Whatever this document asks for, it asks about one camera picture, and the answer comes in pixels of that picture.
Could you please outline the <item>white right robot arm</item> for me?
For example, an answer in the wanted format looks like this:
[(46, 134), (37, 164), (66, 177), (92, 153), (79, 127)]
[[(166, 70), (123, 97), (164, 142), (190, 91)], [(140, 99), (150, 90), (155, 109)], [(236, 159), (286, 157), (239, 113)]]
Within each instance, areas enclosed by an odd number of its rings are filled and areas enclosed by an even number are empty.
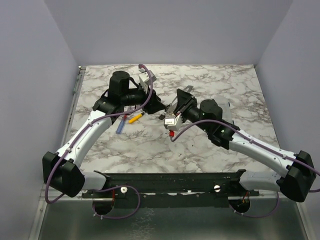
[(294, 153), (267, 144), (222, 119), (223, 110), (214, 99), (201, 103), (190, 93), (177, 89), (177, 119), (190, 121), (206, 132), (217, 147), (246, 155), (271, 169), (271, 172), (246, 170), (240, 178), (230, 182), (229, 189), (240, 196), (246, 191), (280, 192), (295, 202), (304, 202), (316, 179), (311, 155), (305, 151)]

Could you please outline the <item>black key tag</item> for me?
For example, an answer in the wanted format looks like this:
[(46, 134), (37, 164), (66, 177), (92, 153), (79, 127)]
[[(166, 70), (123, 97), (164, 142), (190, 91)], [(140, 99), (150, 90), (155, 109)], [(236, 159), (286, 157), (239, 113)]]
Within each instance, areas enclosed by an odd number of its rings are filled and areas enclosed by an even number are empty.
[(164, 120), (165, 118), (166, 118), (166, 116), (163, 115), (163, 114), (161, 114), (161, 115), (158, 117), (159, 120)]

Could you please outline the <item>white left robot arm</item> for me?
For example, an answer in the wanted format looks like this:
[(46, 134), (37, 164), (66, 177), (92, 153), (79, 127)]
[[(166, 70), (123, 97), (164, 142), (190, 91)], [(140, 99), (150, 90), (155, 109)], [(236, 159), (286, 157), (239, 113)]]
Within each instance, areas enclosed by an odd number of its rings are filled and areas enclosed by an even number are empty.
[(154, 73), (139, 64), (139, 83), (130, 88), (133, 78), (125, 71), (115, 71), (109, 80), (109, 89), (95, 102), (92, 111), (76, 134), (54, 153), (47, 152), (42, 158), (44, 196), (49, 204), (49, 188), (62, 196), (75, 197), (81, 191), (94, 191), (106, 197), (111, 190), (109, 176), (98, 171), (83, 172), (81, 165), (88, 151), (98, 138), (108, 130), (120, 116), (130, 115), (140, 109), (156, 113), (155, 105), (165, 109), (154, 89), (157, 79)]

